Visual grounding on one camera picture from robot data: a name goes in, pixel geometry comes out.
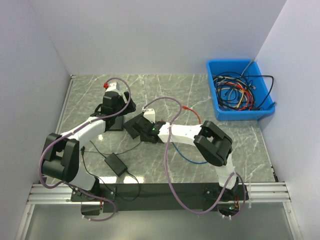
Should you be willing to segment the black power adapter with cord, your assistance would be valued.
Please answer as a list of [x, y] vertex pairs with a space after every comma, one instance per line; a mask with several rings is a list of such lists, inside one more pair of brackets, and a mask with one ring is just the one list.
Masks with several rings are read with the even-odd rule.
[[[94, 184], [93, 184], [92, 189], [90, 190], [90, 193], [100, 195], [102, 193], [102, 191], [100, 189], [100, 180], [101, 179], [100, 179], [100, 177], [98, 177], [88, 171], [86, 163], [85, 163], [85, 159], [84, 159], [84, 153], [85, 153], [84, 146], [80, 149], [80, 152], [81, 152], [81, 158], [82, 158], [82, 162], [83, 162], [83, 166], [84, 166], [85, 171], [90, 176], [94, 177]], [[133, 197], [132, 199], [127, 199], [127, 198], [119, 195], [118, 193], [116, 193], [115, 190], [112, 190], [111, 188], [109, 188], [104, 181], [102, 181], [103, 185], [109, 190], [110, 193], [113, 192], [116, 196], [118, 196], [120, 199], [122, 199], [126, 202], [133, 202], [134, 200], [136, 200], [141, 194], [141, 185], [140, 185], [138, 179], [133, 174], [129, 173], [128, 167], [123, 163], [123, 161], [115, 153], [111, 153], [109, 156], [103, 155], [100, 151], [98, 151], [98, 153], [104, 157], [104, 162], [112, 169], [112, 171], [118, 177], [120, 177], [124, 173], [126, 173], [130, 177], [132, 177], [137, 182], [138, 191], [137, 191], [137, 194], [135, 197]]]

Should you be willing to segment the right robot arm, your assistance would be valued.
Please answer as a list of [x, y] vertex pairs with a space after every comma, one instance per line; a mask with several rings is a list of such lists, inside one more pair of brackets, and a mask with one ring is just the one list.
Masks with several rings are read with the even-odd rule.
[[170, 125], [155, 121], [143, 113], [123, 124], [132, 139], [141, 142], [186, 144], [198, 149], [206, 162], [213, 165], [218, 177], [218, 187], [210, 193], [220, 195], [223, 202], [231, 201], [238, 193], [239, 178], [232, 161], [232, 139], [213, 122], [206, 120], [198, 125]]

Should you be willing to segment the black network switch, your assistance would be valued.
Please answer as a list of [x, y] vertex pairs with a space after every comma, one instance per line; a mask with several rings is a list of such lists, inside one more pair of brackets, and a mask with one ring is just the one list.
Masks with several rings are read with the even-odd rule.
[[123, 124], [124, 129], [127, 131], [129, 136], [132, 139], [135, 139], [136, 137], [143, 134], [144, 131], [144, 117], [143, 113], [140, 113], [133, 117], [132, 119], [128, 120]]
[[105, 131], [123, 131], [123, 129], [124, 129], [124, 126], [123, 126], [124, 117], [123, 116], [107, 118], [105, 123], [106, 123]]

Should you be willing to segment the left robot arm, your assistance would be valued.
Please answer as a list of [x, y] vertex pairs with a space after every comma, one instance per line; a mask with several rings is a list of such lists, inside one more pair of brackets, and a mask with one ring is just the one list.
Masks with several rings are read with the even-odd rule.
[[42, 176], [46, 175], [82, 189], [83, 196], [89, 201], [97, 200], [101, 194], [100, 182], [80, 169], [80, 149], [92, 138], [108, 131], [118, 116], [135, 111], [136, 104], [128, 91], [123, 96], [115, 90], [106, 91], [102, 103], [84, 123], [62, 134], [49, 134], [38, 165], [41, 184], [48, 189], [56, 187], [45, 184]]

